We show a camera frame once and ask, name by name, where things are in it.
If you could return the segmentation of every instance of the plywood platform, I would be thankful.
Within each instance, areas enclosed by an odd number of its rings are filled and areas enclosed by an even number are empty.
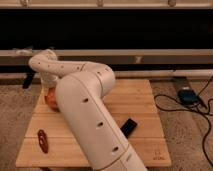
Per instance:
[[[128,118],[138,123],[129,137],[146,166],[170,166],[171,159],[148,80],[117,80],[103,99],[119,126]],[[49,153],[42,153],[37,132],[48,136]],[[17,161],[17,167],[89,167],[89,163],[64,118],[50,109],[41,92]]]

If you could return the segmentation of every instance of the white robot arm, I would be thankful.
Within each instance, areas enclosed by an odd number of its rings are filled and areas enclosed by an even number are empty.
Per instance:
[[[101,100],[115,83],[111,68],[57,61],[51,50],[35,55],[29,64],[41,73],[44,84],[56,86],[59,110],[94,170],[147,170]]]

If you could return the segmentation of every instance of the screw hole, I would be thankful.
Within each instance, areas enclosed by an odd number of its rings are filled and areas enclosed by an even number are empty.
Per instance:
[[[89,101],[89,99],[86,98],[86,99],[83,100],[83,103],[87,103],[88,101]]]
[[[100,122],[100,123],[98,123],[98,127],[101,127],[101,126],[103,126],[104,125],[104,123],[103,122]]]
[[[116,152],[116,151],[118,151],[118,147],[115,147],[115,148],[113,148],[113,150],[112,150],[112,152],[114,153],[114,152]]]

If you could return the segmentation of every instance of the black wall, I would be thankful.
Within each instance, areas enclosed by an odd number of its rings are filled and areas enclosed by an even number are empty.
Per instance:
[[[213,49],[213,10],[0,10],[0,49]]]

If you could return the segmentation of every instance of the concrete floor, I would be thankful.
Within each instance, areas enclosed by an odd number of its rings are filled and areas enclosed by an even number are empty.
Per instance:
[[[8,80],[9,76],[0,74],[0,171],[39,171],[40,169],[16,168],[15,160],[21,146],[31,113],[38,99],[41,86],[33,84],[23,90],[21,85],[6,85],[22,82]],[[191,82],[195,91],[199,91],[206,80]],[[151,81],[154,94],[165,93],[176,96],[171,81]],[[213,96],[213,83],[203,93],[204,99]],[[165,107],[178,107],[165,99],[159,104]],[[172,159],[169,168],[149,168],[151,171],[208,171],[211,170],[202,149],[201,139],[206,130],[205,121],[188,112],[167,113],[159,111],[164,133]],[[208,152],[213,160],[213,133],[208,139]],[[54,171],[91,171],[90,169],[53,169]]]

